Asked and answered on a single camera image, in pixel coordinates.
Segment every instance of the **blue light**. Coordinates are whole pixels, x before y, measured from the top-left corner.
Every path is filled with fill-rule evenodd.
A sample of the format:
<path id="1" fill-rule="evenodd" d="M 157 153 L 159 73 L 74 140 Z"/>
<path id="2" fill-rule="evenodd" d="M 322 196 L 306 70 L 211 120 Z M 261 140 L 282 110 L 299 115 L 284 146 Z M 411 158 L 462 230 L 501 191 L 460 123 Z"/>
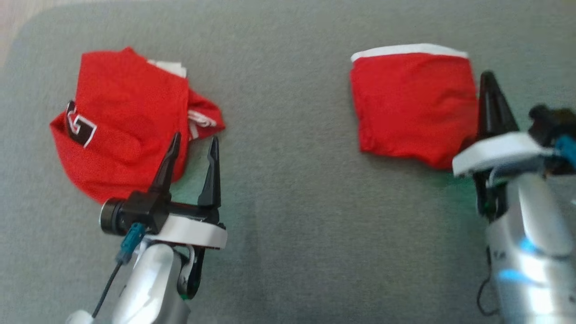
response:
<path id="1" fill-rule="evenodd" d="M 539 252 L 538 248 L 528 238 L 523 238 L 523 240 L 520 241 L 520 248 L 525 252 L 532 254 Z"/>
<path id="2" fill-rule="evenodd" d="M 502 271 L 500 271 L 498 273 L 498 279 L 502 280 L 502 281 L 518 281 L 518 282 L 524 282 L 526 284 L 533 284 L 534 281 L 530 278 L 528 278 L 528 276 L 526 276 L 525 274 L 517 271 L 517 270 L 513 270 L 513 269 L 504 269 Z"/>
<path id="3" fill-rule="evenodd" d="M 568 136 L 564 135 L 556 141 L 556 150 L 560 151 L 564 157 L 573 167 L 576 167 L 576 142 Z"/>

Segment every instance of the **red cloth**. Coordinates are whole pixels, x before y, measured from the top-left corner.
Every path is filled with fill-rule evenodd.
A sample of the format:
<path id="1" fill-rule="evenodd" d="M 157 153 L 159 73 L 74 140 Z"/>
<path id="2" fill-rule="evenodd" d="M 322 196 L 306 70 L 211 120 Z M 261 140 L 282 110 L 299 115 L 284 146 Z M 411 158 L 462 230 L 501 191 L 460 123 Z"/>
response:
<path id="1" fill-rule="evenodd" d="M 450 169 L 462 145 L 475 138 L 478 125 L 466 54 L 413 44 L 374 48 L 352 59 L 360 150 Z"/>
<path id="2" fill-rule="evenodd" d="M 196 127 L 199 138 L 225 127 L 218 107 L 188 89 L 185 78 L 131 48 L 83 54 L 67 110 L 50 123 L 58 155 L 70 180 L 99 203 L 147 190 L 176 132 L 183 140 L 172 180 L 182 177 L 190 111 L 211 121 Z"/>

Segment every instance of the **white plastic part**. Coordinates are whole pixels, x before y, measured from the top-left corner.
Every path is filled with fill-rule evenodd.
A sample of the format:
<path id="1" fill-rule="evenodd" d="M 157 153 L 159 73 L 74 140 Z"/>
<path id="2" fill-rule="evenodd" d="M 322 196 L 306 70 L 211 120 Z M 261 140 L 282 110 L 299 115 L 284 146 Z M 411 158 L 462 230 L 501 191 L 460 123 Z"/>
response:
<path id="1" fill-rule="evenodd" d="M 66 319 L 66 324 L 92 324 L 94 318 L 85 310 L 78 310 L 70 314 Z"/>
<path id="2" fill-rule="evenodd" d="M 224 248 L 228 233 L 216 225 L 170 214 L 158 235 L 146 235 L 145 238 L 193 246 Z"/>
<path id="3" fill-rule="evenodd" d="M 520 211 L 528 241 L 548 255 L 570 256 L 574 248 L 572 235 L 544 179 L 537 174 L 524 174 L 508 191 L 508 204 L 511 210 Z"/>
<path id="4" fill-rule="evenodd" d="M 511 132 L 479 141 L 452 160 L 454 176 L 471 175 L 498 165 L 549 156 L 552 149 L 540 146 L 528 133 Z"/>
<path id="5" fill-rule="evenodd" d="M 186 323 L 190 308 L 176 289 L 181 259 L 166 244 L 146 249 L 116 301 L 112 324 Z"/>

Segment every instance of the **black cable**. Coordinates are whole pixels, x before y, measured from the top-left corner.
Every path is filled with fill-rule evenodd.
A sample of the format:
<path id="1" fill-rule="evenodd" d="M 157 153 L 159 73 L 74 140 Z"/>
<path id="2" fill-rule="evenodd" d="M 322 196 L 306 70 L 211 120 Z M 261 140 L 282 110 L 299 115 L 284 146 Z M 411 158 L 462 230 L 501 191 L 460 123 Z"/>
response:
<path id="1" fill-rule="evenodd" d="M 478 310 L 480 310 L 482 315 L 484 315 L 486 317 L 494 316 L 500 312 L 500 310 L 498 308 L 496 308 L 495 310 L 487 312 L 484 309 L 484 307 L 482 307 L 482 303 L 480 302 L 480 297 L 482 297 L 482 291 L 484 290 L 484 287 L 488 284 L 488 282 L 490 282 L 490 277 L 491 277 L 491 275 L 489 274 L 488 278 L 486 278 L 486 279 L 484 279 L 484 281 L 482 281 L 482 284 L 480 285 L 480 289 L 478 289 L 478 294 L 476 295 L 476 305 L 478 306 Z"/>
<path id="2" fill-rule="evenodd" d="M 98 315 L 98 312 L 100 311 L 100 307 L 102 307 L 102 304 L 104 304 L 104 299 L 106 299 L 106 295 L 108 294 L 108 290 L 110 289 L 110 286 L 112 285 L 112 281 L 114 281 L 114 277 L 116 277 L 116 274 L 118 273 L 118 270 L 120 270 L 121 266 L 122 266 L 122 261 L 118 262 L 118 264 L 114 268 L 114 271 L 110 275 L 110 278 L 108 279 L 108 282 L 106 283 L 106 287 L 104 287 L 104 291 L 102 292 L 102 296 L 100 296 L 100 301 L 98 302 L 98 305 L 96 305 L 96 309 L 94 310 L 94 313 L 92 313 L 92 318 L 96 318 L 96 315 Z"/>

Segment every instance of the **blue cable connector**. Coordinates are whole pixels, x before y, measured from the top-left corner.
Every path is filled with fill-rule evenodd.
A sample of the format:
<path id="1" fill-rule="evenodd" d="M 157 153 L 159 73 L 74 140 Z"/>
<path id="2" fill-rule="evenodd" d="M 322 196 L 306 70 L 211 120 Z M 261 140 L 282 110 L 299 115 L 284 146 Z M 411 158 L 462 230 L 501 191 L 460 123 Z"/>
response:
<path id="1" fill-rule="evenodd" d="M 116 262 L 122 263 L 123 265 L 130 262 L 130 259 L 132 259 L 132 253 L 134 253 L 136 246 L 140 244 L 144 235 L 146 235 L 146 228 L 144 225 L 141 223 L 133 223 L 124 237 L 122 244 L 120 244 L 120 251 L 116 256 Z"/>
<path id="2" fill-rule="evenodd" d="M 556 150 L 576 168 L 576 142 L 570 136 L 564 135 L 558 138 Z"/>

